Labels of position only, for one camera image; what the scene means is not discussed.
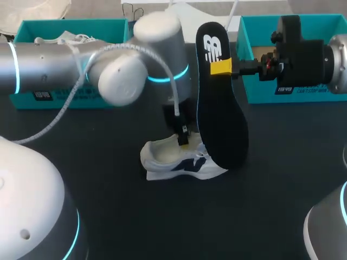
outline shoe sole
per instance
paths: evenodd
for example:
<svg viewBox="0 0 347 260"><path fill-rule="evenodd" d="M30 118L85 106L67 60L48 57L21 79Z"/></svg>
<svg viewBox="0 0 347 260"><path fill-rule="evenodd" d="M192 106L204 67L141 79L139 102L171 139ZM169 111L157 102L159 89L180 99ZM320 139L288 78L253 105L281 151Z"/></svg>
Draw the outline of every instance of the shoe sole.
<svg viewBox="0 0 347 260"><path fill-rule="evenodd" d="M209 53L205 47L215 51ZM240 167L248 154L247 121L235 98L232 77L210 74L210 59L213 61L214 53L219 60L230 58L225 28L215 22L203 24L196 35L196 53L199 72L197 124L202 141L219 167L228 170Z"/></svg>
<svg viewBox="0 0 347 260"><path fill-rule="evenodd" d="M186 171L173 171L173 172L149 172L147 171L147 180L169 180L181 175L193 176L199 180L208 180L215 178L228 170L220 169L211 173L198 173L198 172L186 172Z"/></svg>

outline black insole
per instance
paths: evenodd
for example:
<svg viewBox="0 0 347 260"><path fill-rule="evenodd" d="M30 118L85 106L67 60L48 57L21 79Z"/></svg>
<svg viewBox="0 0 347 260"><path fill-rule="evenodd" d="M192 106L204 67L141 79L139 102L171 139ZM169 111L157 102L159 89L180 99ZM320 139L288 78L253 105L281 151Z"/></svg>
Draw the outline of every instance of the black insole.
<svg viewBox="0 0 347 260"><path fill-rule="evenodd" d="M230 75L211 75L210 62L230 58L228 34L219 23L203 24L196 35L199 67L197 123L207 152L224 169L241 166L248 153L248 126Z"/></svg>

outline navy n logo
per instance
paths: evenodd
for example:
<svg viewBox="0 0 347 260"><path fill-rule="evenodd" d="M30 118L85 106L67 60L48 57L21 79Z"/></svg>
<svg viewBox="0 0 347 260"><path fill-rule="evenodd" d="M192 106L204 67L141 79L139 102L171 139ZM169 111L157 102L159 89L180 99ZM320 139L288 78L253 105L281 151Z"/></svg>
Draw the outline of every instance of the navy n logo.
<svg viewBox="0 0 347 260"><path fill-rule="evenodd" d="M171 171L179 171L179 170L185 170L187 172L198 172L200 171L201 167L206 163L206 158L201 157L198 159L194 165L194 159L186 159L181 161L179 165L177 165L174 169Z"/></svg>

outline shoe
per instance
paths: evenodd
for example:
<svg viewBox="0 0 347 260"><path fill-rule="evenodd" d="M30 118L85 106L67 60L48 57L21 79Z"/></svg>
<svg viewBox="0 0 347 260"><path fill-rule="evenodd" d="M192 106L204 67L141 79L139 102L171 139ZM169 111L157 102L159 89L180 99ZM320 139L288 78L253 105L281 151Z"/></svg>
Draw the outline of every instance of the shoe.
<svg viewBox="0 0 347 260"><path fill-rule="evenodd" d="M82 44L86 42L93 42L97 41L97 39L93 37L89 37L85 34L72 34L69 31L64 31L62 35L60 35L57 39L53 40L45 40L43 38L37 37L34 40L34 43L36 44L70 44L70 45L77 45Z"/></svg>
<svg viewBox="0 0 347 260"><path fill-rule="evenodd" d="M213 162L198 133L190 134L189 144L185 148L178 145L176 135L147 142L140 158L147 170L147 180L172 179L179 175L207 180L227 172Z"/></svg>
<svg viewBox="0 0 347 260"><path fill-rule="evenodd" d="M196 35L199 72L197 124L205 147L219 167L242 166L248 154L248 126L230 75L211 75L211 62L230 59L228 34L219 23L203 24Z"/></svg>

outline wire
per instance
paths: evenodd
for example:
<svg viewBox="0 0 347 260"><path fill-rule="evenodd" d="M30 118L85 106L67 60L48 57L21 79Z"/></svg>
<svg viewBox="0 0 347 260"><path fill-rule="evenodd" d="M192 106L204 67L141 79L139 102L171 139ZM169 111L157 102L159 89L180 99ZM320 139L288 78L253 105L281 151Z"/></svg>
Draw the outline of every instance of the wire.
<svg viewBox="0 0 347 260"><path fill-rule="evenodd" d="M239 2L239 0L235 0L235 2L233 4L233 7L232 7L232 10L230 11L230 14L229 14L229 17L228 17L228 21L227 21L226 27L225 27L226 31L228 31L228 28L229 28L229 26L230 26L230 24L232 22L232 18L234 16L234 12L236 10L236 6L237 6L238 2Z"/></svg>
<svg viewBox="0 0 347 260"><path fill-rule="evenodd" d="M122 10L123 10L123 16L124 16L124 17L125 17L125 13L124 13L124 5L125 5L125 4L130 5L130 6L131 6L131 13L132 13L132 14L134 13L134 6L133 6L132 4L129 4L129 3L124 3L124 4L121 5L121 8L122 8Z"/></svg>
<svg viewBox="0 0 347 260"><path fill-rule="evenodd" d="M136 19L135 14L136 14L137 11L142 11L142 14L139 16L139 18ZM138 9L136 9L134 11L134 21L139 20L144 14L145 14L145 11L143 10L143 8L140 7Z"/></svg>
<svg viewBox="0 0 347 260"><path fill-rule="evenodd" d="M59 120L62 118L62 116L64 115L64 113L66 112L67 108L69 107L70 103L73 100L74 95L76 94L77 90L83 85L85 78L86 78L86 74L88 73L89 69L91 68L91 66L93 65L93 63L95 62L95 60L104 52L106 51L110 51L110 50L115 50L115 49L129 49L129 50L136 50L140 53L143 53L147 56L149 56L150 58L154 59L155 61L157 61L165 70L166 74L168 75L168 77L170 78L170 82L171 82L171 88L172 88L172 92L173 92L173 100L174 100L174 110L175 110L175 116L179 116L179 100L178 100L178 92L177 92L177 86L176 86L176 81L174 80L174 76L169 68L168 65L166 65L166 63L153 51L138 46L138 45L134 45L134 44L128 44L128 43L121 43L121 44L111 44L108 46L105 46L101 49L99 49L96 53L94 53L91 58L89 59L85 70L83 71L83 73L80 75L80 77L78 78L78 80L76 81L76 84L74 85L74 87L72 88L68 98L66 99L63 107L61 108L61 110L58 112L58 115L53 119L53 121L46 126L43 130L39 131L37 134L32 135L31 137L25 138L23 140L17 140L14 141L14 143L22 145L22 144L26 144L30 141L36 140L38 138L40 138L41 136L45 135L48 131L50 131L55 125L56 123L59 122Z"/></svg>

